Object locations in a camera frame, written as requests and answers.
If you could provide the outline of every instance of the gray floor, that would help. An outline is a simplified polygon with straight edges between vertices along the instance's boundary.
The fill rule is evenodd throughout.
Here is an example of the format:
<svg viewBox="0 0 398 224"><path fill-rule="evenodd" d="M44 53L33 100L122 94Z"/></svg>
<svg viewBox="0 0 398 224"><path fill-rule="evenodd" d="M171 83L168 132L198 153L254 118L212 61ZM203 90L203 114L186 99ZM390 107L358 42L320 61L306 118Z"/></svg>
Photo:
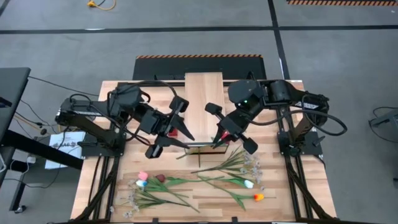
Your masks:
<svg viewBox="0 0 398 224"><path fill-rule="evenodd" d="M281 26L398 23L395 7L290 6L284 1L274 2ZM233 25L271 25L267 1L119 0L114 10L103 12L87 9L80 0L44 0L40 4L11 0L0 17L0 29ZM375 137L368 120L377 106L398 106L398 31L283 31L281 35L291 78L301 79L307 90L329 97L330 113L349 129L344 136L328 136L322 143L338 216L397 223L398 189L392 177L398 176L398 148ZM0 67L30 67L32 76L92 93L99 91L103 80L130 80L136 55L145 54L262 54L268 77L282 78L272 31L0 35L0 47ZM70 94L31 80L22 98L53 123L62 100ZM25 105L18 111L36 119ZM38 135L24 127L31 135ZM15 123L11 128L23 133ZM334 128L331 121L326 128ZM398 140L389 126L378 131ZM9 172L7 176L18 174ZM51 188L26 189L23 204L29 209L18 215L7 211L16 183L5 181L0 190L0 217L6 217L2 223L66 221L77 180L77 173L62 170L60 180Z"/></svg>

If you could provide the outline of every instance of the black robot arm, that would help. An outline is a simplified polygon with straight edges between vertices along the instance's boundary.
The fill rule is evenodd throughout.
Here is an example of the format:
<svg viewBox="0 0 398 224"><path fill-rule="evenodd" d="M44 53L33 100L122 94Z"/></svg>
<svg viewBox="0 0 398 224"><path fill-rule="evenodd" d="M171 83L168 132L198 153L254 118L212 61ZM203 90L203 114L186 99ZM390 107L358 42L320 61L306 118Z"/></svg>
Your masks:
<svg viewBox="0 0 398 224"><path fill-rule="evenodd" d="M86 100L77 100L75 96L83 96ZM76 126L88 134L94 136L96 140L109 150L116 150L126 142L124 132L142 141L138 136L138 131L147 134L157 135L154 144L144 143L149 146L146 156L149 159L158 158L163 147L174 145L178 147L189 148L186 144L177 139L169 138L167 135L174 128L194 140L183 122L183 118L178 114L185 112L189 102L175 94L170 103L171 113L164 114L151 107L148 102L150 96L143 92L138 84L123 85L108 93L106 101L91 101L84 95L72 95L61 105L60 111L55 118L58 124L64 126ZM117 128L119 133L113 130L103 129L93 123L87 116L103 116L108 118ZM130 120L135 119L140 123L135 133L130 132L126 126Z"/></svg>
<svg viewBox="0 0 398 224"><path fill-rule="evenodd" d="M297 90L285 80L266 80L261 82L239 80L229 86L228 96L236 109L226 116L221 114L222 108L213 103L208 103L205 108L207 112L216 115L220 119L217 124L218 132L213 142L215 144L214 147L218 147L226 141L237 141L240 139L243 141L245 150L252 154L257 150L258 145L243 134L249 124L270 125L278 122L284 116L303 113L304 117L299 124L294 129L289 130L290 143L297 146L303 143L303 137L313 127L319 128L325 124L328 117L334 119L334 117L327 115L329 110L329 99L327 97ZM253 121L264 109L276 110L290 106L301 108L301 110L286 111L281 118L265 123ZM345 125L343 127L345 130L335 135L345 133L346 127ZM229 134L220 141L226 131Z"/></svg>

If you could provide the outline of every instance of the green leaf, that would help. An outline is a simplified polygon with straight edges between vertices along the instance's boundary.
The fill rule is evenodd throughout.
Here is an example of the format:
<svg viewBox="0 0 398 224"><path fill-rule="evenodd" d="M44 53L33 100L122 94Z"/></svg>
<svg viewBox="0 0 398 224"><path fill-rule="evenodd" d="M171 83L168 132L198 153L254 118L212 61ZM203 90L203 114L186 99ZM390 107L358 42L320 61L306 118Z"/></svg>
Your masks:
<svg viewBox="0 0 398 224"><path fill-rule="evenodd" d="M231 182L231 183L234 183L234 184L238 184L239 186L241 186L243 188L246 188L246 186L244 185L242 180L239 180L239 179L235 179L235 178L233 178L233 179L221 179L221 181Z"/></svg>
<svg viewBox="0 0 398 224"><path fill-rule="evenodd" d="M238 205L240 205L243 208L243 210L246 211L246 208L244 207L244 204L240 199L237 199L236 202L238 203Z"/></svg>

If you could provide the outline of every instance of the wooden plank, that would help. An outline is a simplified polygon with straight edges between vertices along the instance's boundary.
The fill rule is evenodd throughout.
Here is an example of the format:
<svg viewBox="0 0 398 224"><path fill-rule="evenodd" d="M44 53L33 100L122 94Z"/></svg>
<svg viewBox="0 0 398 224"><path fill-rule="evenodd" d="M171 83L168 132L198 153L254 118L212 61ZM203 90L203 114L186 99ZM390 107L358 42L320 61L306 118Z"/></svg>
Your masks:
<svg viewBox="0 0 398 224"><path fill-rule="evenodd" d="M106 93L113 90L117 81L103 82L99 100L106 99ZM292 82L297 89L303 89L301 81ZM158 107L160 111L165 113L170 111L168 108L172 99L171 91L167 87L144 87L145 92L151 95L152 101L150 105ZM234 105L229 102L228 87L223 88L225 113L234 110ZM184 87L175 87L178 95L185 96ZM255 121L265 122L275 118L275 111L264 110ZM297 124L301 116L293 116L294 123ZM96 123L107 127L109 122L105 119L96 119ZM128 126L132 131L135 130L137 124L133 122ZM259 145L256 151L260 160L260 169L263 171L261 185L255 185L254 189L242 189L237 185L214 182L214 184L226 188L237 194L249 195L261 193L260 187L265 186L263 192L265 199L261 202L245 200L244 204L247 208L245 212L237 207L235 202L224 192L215 189L206 183L189 183L173 187L180 194L188 196L187 201L194 207L199 209L200 213L195 212L191 208L185 208L178 205L160 205L147 208L135 214L133 218L123 218L123 212L129 211L129 205L122 205L129 190L127 183L131 179L137 177L137 173L141 170L148 171L150 175L164 174L166 176L180 177L186 179L196 179L196 175L190 172L198 169L197 156L186 156L182 159L175 158L184 154L183 149L177 147L168 147L163 151L159 159L148 160L144 153L146 146L139 144L137 141L131 141L126 146L125 154L121 158L118 180L116 184L114 208L115 213L111 216L112 222L151 222L152 218L158 217L161 222L230 222L232 216L237 216L242 222L260 222L260 221L294 221L294 213L292 208L292 200L290 198L289 185L287 182L287 173L285 169L284 158L279 154L279 146L276 140L276 132L278 125L270 126L254 126L250 125L246 131L248 137L253 138ZM234 149L237 144L230 146L228 149ZM229 152L225 155L201 155L201 169L213 167L222 163ZM317 161L313 156L302 156L303 168L307 178L307 186L313 194L317 202L325 209L327 213L335 216L335 208L333 205L328 180L323 164ZM90 191L91 180L94 172L96 158L85 160L81 171L79 186L76 192L75 203L73 205L71 218L79 215L87 205L88 192ZM205 172L203 175L217 177L224 175L220 172ZM170 195L161 194L162 197L175 200ZM300 207L303 209L303 200L300 199Z"/></svg>
<svg viewBox="0 0 398 224"><path fill-rule="evenodd" d="M205 111L207 103L220 105L224 110L223 74L186 73L185 99L189 101L184 123L195 138L185 142L212 142L217 133L218 118Z"/></svg>

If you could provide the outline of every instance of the wooden platform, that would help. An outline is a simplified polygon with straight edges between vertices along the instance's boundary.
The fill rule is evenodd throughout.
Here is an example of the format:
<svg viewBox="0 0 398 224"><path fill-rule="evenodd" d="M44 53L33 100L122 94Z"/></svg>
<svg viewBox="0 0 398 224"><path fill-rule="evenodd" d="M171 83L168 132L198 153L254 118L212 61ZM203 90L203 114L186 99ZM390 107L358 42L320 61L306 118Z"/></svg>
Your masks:
<svg viewBox="0 0 398 224"><path fill-rule="evenodd" d="M103 82L99 100L105 100L106 93L113 90L117 84L117 81ZM303 89L301 81L292 81L292 84L297 89ZM170 111L169 103L172 99L172 92L167 87L143 87L142 89L150 94L152 98L150 105L157 107L158 110L164 113ZM227 89L228 87L223 88L224 103L225 112L229 113L234 110L234 105L230 103L228 99ZM178 95L185 98L184 87L175 87L175 90ZM293 116L294 122L298 123L301 117L301 114L295 114ZM264 110L255 121L264 122L274 118L275 111ZM96 123L104 128L109 126L109 122L104 118L97 118ZM134 130L137 127L137 123L131 122L128 127ZM111 221L151 222L153 218L159 218L160 222L230 222L233 216L238 217L239 221L250 222L294 221L295 218L287 182L284 158L279 154L279 147L276 140L278 129L277 124L263 127L250 125L246 131L246 136L253 138L259 145L259 149L255 155L261 158L260 165L264 173L261 185L266 188L263 192L265 196L264 200L260 202L244 200L244 204L247 208L246 212L225 192L215 189L206 183L188 183L177 185L172 187L172 189L189 196L187 201L199 209L200 213L197 213L189 207L166 204L144 209L134 214L131 219L124 218L123 213L131 210L131 207L128 204L121 205L126 201L121 198L128 195L129 189L127 183L129 180L135 179L140 170L144 170L150 175L164 174L172 177L196 179L196 175L190 172L198 169L197 156L186 156L179 160L175 159L184 153L181 148L165 148L159 159L149 160L144 155L147 146L139 144L136 140L129 142L119 165L118 181L114 197L115 211L111 216ZM141 134L148 137L150 140L155 138L154 136L146 136L144 133ZM178 138L181 140L185 139L182 134L179 134ZM233 146L230 146L229 152L227 152L226 155L202 155L201 168L213 167L222 163L231 152L230 149L234 149L239 144L240 143L237 142ZM78 216L87 205L96 160L97 158L89 158L84 161L71 218ZM335 216L335 208L333 206L323 164L313 156L302 156L302 160L309 191L311 191L312 195L327 213ZM96 177L94 194L97 189L101 164L102 162L98 168L99 171ZM210 177L222 175L218 172L204 172L202 174ZM214 184L220 185L237 194L252 195L262 193L259 189L260 185L255 185L255 189L242 189L237 185L224 182L215 181ZM162 197L175 200L170 195L158 194ZM100 217L104 216L107 198L108 193L105 193L103 203L101 204L102 210ZM298 194L298 198L300 200L301 214L304 217L305 209L300 193Z"/></svg>

